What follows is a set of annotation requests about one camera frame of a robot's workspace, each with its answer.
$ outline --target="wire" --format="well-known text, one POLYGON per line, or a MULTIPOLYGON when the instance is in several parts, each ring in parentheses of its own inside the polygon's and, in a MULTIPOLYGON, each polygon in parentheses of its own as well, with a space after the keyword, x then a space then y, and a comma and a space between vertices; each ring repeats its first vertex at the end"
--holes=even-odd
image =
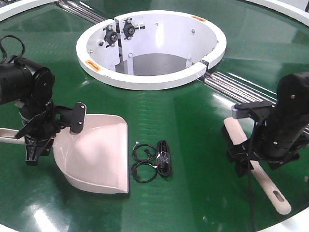
POLYGON ((150 145, 150 144, 140 144, 138 145, 139 142, 136 142, 134 148, 133 148, 133 152, 132 152, 132 155, 133 155, 133 159, 137 162, 143 162, 143 161, 149 161, 151 160, 153 157, 155 157, 155 153, 156 153, 156 149, 154 146, 150 145), (142 147, 142 146, 147 146, 147 147, 150 147, 152 150, 154 150, 154 154, 152 155, 150 153, 150 150, 148 149, 145 149, 144 152, 147 154, 148 158, 147 159, 140 159, 137 155, 137 150, 142 147))
POLYGON ((25 53, 25 45, 24 45, 24 43, 19 39, 19 38, 17 38, 16 36, 14 36, 14 35, 6 35, 6 36, 4 36, 4 37, 2 37, 1 39, 0 39, 0 50, 1 50, 1 52, 2 52, 2 61, 0 61, 0 64, 3 64, 5 61, 6 61, 6 59, 7 59, 7 52, 6 52, 6 50, 3 48, 3 46, 2 46, 2 40, 4 39, 4 38, 8 38, 8 37, 11 37, 11 38, 14 38, 14 39, 17 39, 20 43, 21 43, 21 45, 22 45, 22 47, 23 47, 23 50, 21 51, 21 53, 15 58, 15 59, 20 59, 23 55, 24 55, 24 53, 25 53))
POLYGON ((251 228, 253 232, 256 232, 255 228, 255 212, 254 212, 254 200, 253 200, 253 189, 252 189, 252 173, 251 173, 251 153, 252 153, 252 142, 254 139, 255 128, 257 123, 254 125, 252 130, 252 136, 249 141, 248 148, 248 166, 247 166, 247 177, 248 177, 248 192, 249 192, 249 205, 250 205, 250 217, 251 217, 251 228))
POLYGON ((133 178, 138 182, 138 183, 141 183, 141 184, 145 184, 145 183, 148 183, 150 181, 153 181, 157 174, 158 174, 158 169, 156 168, 156 166, 154 166, 152 163, 148 162, 148 161, 142 161, 142 162, 138 162, 138 163, 135 163, 132 165, 131 167, 131 173, 133 175, 133 178), (138 177, 138 173, 137 173, 137 168, 141 165, 149 165, 151 167, 153 167, 155 169, 155 173, 154 175, 148 179, 148 180, 140 180, 139 177, 138 177))
POLYGON ((153 181, 157 174, 159 173, 162 177, 167 177, 170 175, 171 172, 171 162, 170 162, 170 151, 169 151, 169 145, 165 140, 161 140, 157 143, 156 148, 149 144, 140 144, 139 142, 136 142, 135 146, 133 147, 133 159, 136 161, 131 167, 131 173, 133 175, 133 178, 138 183, 148 183, 153 181), (141 159, 137 155, 137 150, 143 146, 150 147, 152 150, 154 150, 154 154, 151 154, 149 149, 144 149, 144 152, 147 154, 146 159, 141 159), (152 164, 150 160, 152 160, 156 156, 156 165, 152 164), (155 169, 154 175, 148 179, 148 180, 141 180, 138 176, 138 167, 141 165, 149 165, 152 168, 155 169))
POLYGON ((171 163, 168 143, 165 140, 159 141, 156 146, 156 150, 158 154, 156 158, 158 172, 162 177, 169 176, 171 163))

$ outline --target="orange sticker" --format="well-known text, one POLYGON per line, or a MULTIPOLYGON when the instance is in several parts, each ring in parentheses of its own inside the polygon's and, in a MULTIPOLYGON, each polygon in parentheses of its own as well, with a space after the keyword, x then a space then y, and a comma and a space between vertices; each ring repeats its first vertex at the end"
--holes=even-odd
POLYGON ((195 19, 197 19, 197 20, 199 20, 199 21, 201 21, 201 22, 207 21, 206 19, 201 18, 201 17, 198 17, 198 16, 195 16, 195 15, 191 16, 191 18, 195 18, 195 19))
POLYGON ((93 62, 92 60, 86 60, 86 63, 94 69, 94 71, 98 72, 101 70, 101 68, 99 67, 99 65, 97 65, 95 62, 93 62))

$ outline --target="green table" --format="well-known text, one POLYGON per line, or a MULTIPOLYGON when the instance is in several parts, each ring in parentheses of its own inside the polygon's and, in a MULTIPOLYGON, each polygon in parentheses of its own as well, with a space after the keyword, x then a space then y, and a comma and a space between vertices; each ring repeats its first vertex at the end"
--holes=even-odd
MULTIPOLYGON (((309 28, 269 9, 239 0, 89 0, 107 17, 140 10, 173 10, 195 14, 216 24, 227 37, 227 50, 213 71, 244 77, 272 91, 289 73, 309 71, 309 28)), ((138 184, 130 175, 130 193, 102 195, 71 186, 53 155, 26 166, 23 146, 0 144, 0 223, 21 232, 240 232, 249 231, 246 177, 237 178, 228 162, 220 129, 231 115, 219 94, 199 81, 162 91, 115 88, 86 74, 75 44, 91 23, 53 4, 0 23, 0 36, 12 34, 26 46, 25 57, 49 67, 56 76, 54 102, 81 101, 88 113, 112 114, 128 123, 129 165, 136 141, 170 145, 172 176, 138 184)), ((15 42, 4 42, 11 54, 15 42)), ((0 107, 1 127, 22 127, 14 103, 0 107)), ((276 171, 263 165, 292 205, 279 215, 253 179, 257 228, 276 224, 309 205, 308 150, 301 160, 276 171)))

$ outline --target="bolt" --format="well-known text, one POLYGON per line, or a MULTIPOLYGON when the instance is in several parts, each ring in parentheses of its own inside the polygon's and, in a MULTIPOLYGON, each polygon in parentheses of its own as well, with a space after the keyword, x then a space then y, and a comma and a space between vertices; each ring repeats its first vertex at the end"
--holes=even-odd
POLYGON ((117 35, 111 35, 111 41, 114 43, 117 41, 117 35))
POLYGON ((134 28, 129 28, 129 29, 127 30, 127 33, 128 33, 129 35, 133 35, 134 32, 135 32, 135 29, 134 29, 134 28))

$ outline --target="metal rail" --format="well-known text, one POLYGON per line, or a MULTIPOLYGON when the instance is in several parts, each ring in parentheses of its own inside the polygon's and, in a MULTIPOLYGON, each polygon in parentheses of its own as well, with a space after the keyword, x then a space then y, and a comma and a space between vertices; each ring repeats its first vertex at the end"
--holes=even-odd
POLYGON ((83 19, 88 20, 89 22, 92 22, 94 24, 97 24, 99 22, 102 22, 104 20, 106 20, 106 18, 98 15, 97 13, 93 12, 91 10, 91 8, 86 8, 80 4, 77 4, 73 1, 69 1, 69 0, 60 0, 59 2, 57 2, 57 5, 61 8, 63 8, 64 10, 77 15, 83 19))
MULTIPOLYGON (((254 85, 255 88, 250 87, 238 81, 237 79, 223 74, 221 72, 214 72, 212 74, 206 73, 202 78, 199 79, 211 88, 223 93, 229 98, 240 102, 250 103, 258 101, 269 101, 273 104, 277 102, 277 99, 265 94, 262 90, 266 90, 258 85, 254 85)), ((309 125, 303 131, 306 136, 309 137, 309 125)))

